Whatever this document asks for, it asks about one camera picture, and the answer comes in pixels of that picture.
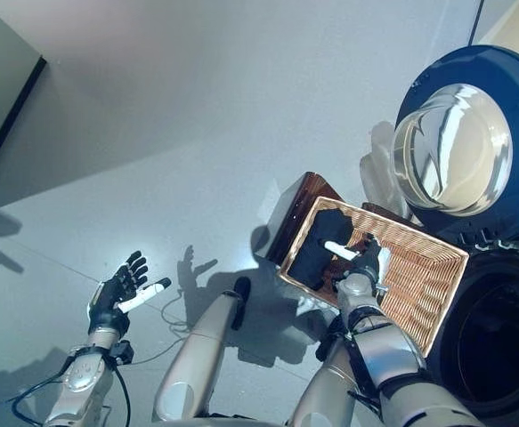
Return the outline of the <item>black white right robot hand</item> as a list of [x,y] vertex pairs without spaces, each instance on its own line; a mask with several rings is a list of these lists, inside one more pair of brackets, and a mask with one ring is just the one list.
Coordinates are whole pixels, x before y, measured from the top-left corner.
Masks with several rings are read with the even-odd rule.
[[391,251],[382,247],[374,235],[366,233],[352,246],[325,240],[322,247],[338,258],[338,265],[331,268],[335,282],[352,274],[362,274],[369,278],[371,285],[379,289],[384,287],[382,283],[389,267]]

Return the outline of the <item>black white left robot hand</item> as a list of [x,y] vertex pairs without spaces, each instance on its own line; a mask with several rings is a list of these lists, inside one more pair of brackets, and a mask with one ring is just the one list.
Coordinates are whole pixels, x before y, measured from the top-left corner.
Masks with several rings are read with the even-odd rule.
[[116,272],[99,283],[87,305],[88,333],[110,329],[122,338],[130,326],[128,313],[139,308],[172,284],[162,278],[149,284],[148,265],[141,251],[135,251],[118,266]]

